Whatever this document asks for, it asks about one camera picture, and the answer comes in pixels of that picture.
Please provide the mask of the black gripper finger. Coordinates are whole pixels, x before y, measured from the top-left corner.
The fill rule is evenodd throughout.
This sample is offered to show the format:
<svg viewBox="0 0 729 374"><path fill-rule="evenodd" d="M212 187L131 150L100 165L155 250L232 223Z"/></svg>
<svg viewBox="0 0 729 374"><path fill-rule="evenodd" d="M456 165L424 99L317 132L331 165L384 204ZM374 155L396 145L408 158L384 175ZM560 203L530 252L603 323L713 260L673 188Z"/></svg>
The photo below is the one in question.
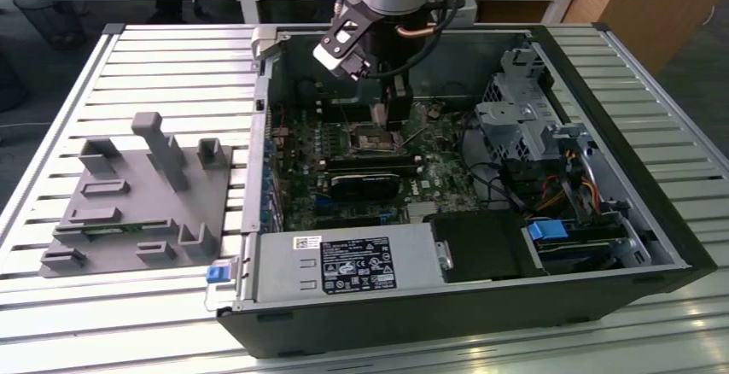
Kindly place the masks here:
<svg viewBox="0 0 729 374"><path fill-rule="evenodd" d="M372 79L358 81L358 102L371 108L380 102L380 82Z"/></svg>
<svg viewBox="0 0 729 374"><path fill-rule="evenodd" d="M396 131L403 126L410 116L411 109L411 85L408 74L402 73L384 81L384 110L388 131Z"/></svg>

